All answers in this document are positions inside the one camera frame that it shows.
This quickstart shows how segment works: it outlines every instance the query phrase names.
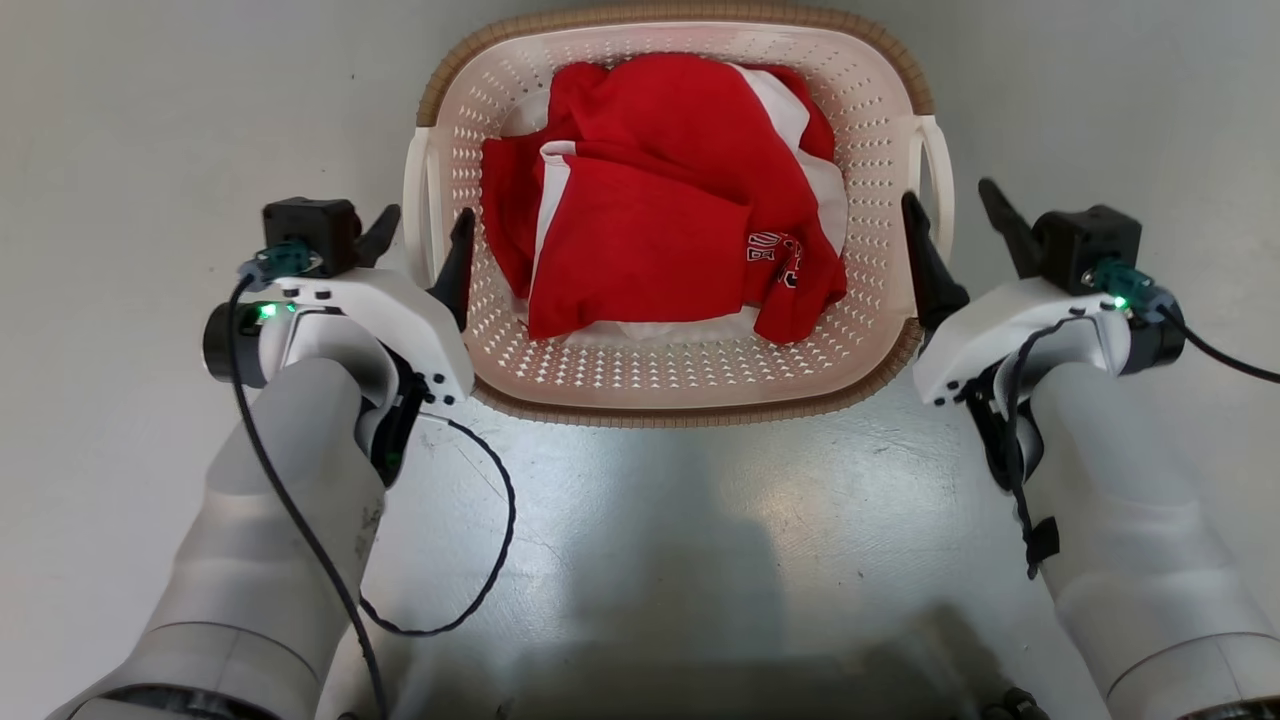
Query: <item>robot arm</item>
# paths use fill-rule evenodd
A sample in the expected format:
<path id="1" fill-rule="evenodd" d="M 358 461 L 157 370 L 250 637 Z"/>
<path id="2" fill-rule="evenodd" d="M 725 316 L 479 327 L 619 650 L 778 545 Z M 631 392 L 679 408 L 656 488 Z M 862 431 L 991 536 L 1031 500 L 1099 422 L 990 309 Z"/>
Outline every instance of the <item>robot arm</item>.
<path id="1" fill-rule="evenodd" d="M 474 217 L 460 218 L 431 292 L 371 268 L 397 213 L 357 237 L 349 202 L 269 205 L 269 249 L 273 222 L 283 224 L 279 240 L 307 249 L 296 268 L 310 269 L 275 279 L 289 302 L 223 305 L 205 332 L 215 377 L 230 379 L 236 354 L 246 384 L 262 388 L 261 442 L 352 597 L 420 405 L 452 405 L 475 382 L 460 332 L 468 283 L 453 277 L 470 268 Z M 348 624 L 239 424 L 133 652 L 50 720 L 311 720 Z"/>
<path id="2" fill-rule="evenodd" d="M 1117 379 L 1178 359 L 1184 338 L 1158 313 L 1180 318 L 1176 302 L 1142 279 L 1123 286 L 1132 297 L 1085 282 L 1105 284 L 1098 268 L 1139 277 L 1124 264 L 1140 227 L 1100 206 L 1033 232 L 991 181 L 979 190 L 1020 279 L 972 304 L 904 199 L 928 333 L 913 369 L 922 401 L 973 416 L 1025 511 L 1030 574 L 1043 571 L 1114 717 L 1272 717 L 1280 639 L 1207 524 L 1193 465 Z"/>

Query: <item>basket handle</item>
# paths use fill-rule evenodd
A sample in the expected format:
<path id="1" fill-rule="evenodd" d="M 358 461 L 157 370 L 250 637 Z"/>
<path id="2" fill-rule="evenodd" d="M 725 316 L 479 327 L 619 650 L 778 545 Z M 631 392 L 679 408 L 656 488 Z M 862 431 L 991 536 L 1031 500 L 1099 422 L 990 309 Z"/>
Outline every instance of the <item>basket handle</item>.
<path id="1" fill-rule="evenodd" d="M 417 287 L 428 288 L 435 284 L 435 258 L 443 258 L 444 225 L 442 224 L 440 199 L 428 197 L 431 184 L 438 184 L 439 159 L 431 143 L 434 128 L 416 128 L 413 140 L 408 143 L 408 156 L 404 159 L 404 197 L 401 208 L 404 210 L 404 255 L 408 263 L 408 277 Z M 424 208 L 430 202 L 430 208 Z"/>
<path id="2" fill-rule="evenodd" d="M 929 181 L 938 206 L 938 222 L 933 227 L 933 246 L 943 263 L 951 260 L 951 242 L 956 232 L 956 186 L 951 177 L 951 155 L 942 128 L 934 115 L 915 115 L 909 143 L 910 159 L 908 184 L 920 195 L 920 160 L 929 163 Z"/>

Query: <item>gray floor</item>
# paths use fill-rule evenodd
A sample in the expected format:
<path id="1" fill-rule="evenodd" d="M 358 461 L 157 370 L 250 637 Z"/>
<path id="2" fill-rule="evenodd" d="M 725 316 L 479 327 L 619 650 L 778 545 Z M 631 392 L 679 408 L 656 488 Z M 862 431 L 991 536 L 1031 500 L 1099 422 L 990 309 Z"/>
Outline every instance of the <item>gray floor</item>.
<path id="1" fill-rule="evenodd" d="M 9 0 L 0 9 L 0 697 L 40 717 L 132 647 L 233 423 L 204 318 L 289 195 L 397 201 L 417 96 L 515 0 Z M 955 269 L 1011 277 L 979 213 L 992 174 L 1028 214 L 1105 201 L 1146 223 L 1144 268 L 1224 347 L 1280 366 L 1280 5 L 847 4 L 920 59 L 961 188 Z M 1280 619 L 1276 391 L 1194 352 L 1137 380 L 1201 468 L 1208 507 Z M 1011 506 L 959 413 L 905 382 L 840 414 L 721 430 L 457 416 L 520 492 L 507 574 L 436 641 L 378 639 L 397 717 L 940 716 L 1004 682 L 1055 719 L 1103 717 L 1028 583 Z M 500 537 L 497 477 L 420 428 L 366 591 L 447 620 Z M 320 717 L 366 703 L 346 646 Z"/>

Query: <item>white plastic laundry basket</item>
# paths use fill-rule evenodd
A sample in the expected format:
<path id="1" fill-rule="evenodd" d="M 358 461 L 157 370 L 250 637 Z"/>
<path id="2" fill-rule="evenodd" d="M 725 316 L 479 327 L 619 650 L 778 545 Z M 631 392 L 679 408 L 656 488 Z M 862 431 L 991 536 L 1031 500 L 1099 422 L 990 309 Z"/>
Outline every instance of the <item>white plastic laundry basket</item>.
<path id="1" fill-rule="evenodd" d="M 529 340 L 516 318 L 484 240 L 481 142 L 500 133 L 517 102 L 547 92 L 557 69 L 649 53 L 795 68 L 831 120 L 849 196 L 849 295 L 806 341 L 564 345 Z M 950 256 L 955 192 L 932 111 L 906 49 L 876 23 L 835 10 L 646 3 L 495 23 L 460 44 L 424 94 L 404 170 L 411 272 L 430 286 L 453 219 L 463 208 L 480 213 L 466 343 L 476 397 L 513 415 L 667 427 L 838 410 L 883 387 L 919 343 L 900 200 L 908 188 L 919 191 L 923 158 L 938 208 L 934 242 Z"/>

